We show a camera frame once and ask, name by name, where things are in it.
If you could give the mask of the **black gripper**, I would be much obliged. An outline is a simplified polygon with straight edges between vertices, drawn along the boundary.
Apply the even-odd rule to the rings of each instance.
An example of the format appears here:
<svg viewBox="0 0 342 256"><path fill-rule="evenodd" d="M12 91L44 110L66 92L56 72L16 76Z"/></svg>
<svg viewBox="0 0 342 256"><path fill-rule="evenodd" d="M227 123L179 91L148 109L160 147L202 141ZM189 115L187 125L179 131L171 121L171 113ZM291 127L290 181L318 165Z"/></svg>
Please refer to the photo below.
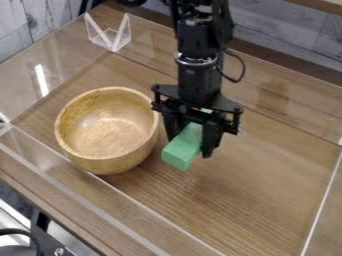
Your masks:
<svg viewBox="0 0 342 256"><path fill-rule="evenodd" d="M163 116L168 140L182 132L190 122L201 124L202 157L210 158L221 144L223 133L239 133L243 107L222 93L222 78L238 79L223 73L223 60L178 60L178 83L151 87L151 108Z"/></svg>

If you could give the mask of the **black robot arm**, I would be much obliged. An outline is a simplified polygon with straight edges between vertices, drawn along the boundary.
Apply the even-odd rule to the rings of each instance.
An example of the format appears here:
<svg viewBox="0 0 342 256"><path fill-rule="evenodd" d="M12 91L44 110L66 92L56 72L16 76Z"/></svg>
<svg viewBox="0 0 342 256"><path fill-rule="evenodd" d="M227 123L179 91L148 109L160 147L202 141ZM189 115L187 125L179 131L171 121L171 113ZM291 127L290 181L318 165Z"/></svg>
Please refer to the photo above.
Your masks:
<svg viewBox="0 0 342 256"><path fill-rule="evenodd" d="M201 151L209 158L226 133L239 133L243 107L222 92L222 81L239 78L223 72L234 20L229 0L170 0L178 48L178 83L151 87L151 108L163 117L168 138L175 138L191 122L202 126Z"/></svg>

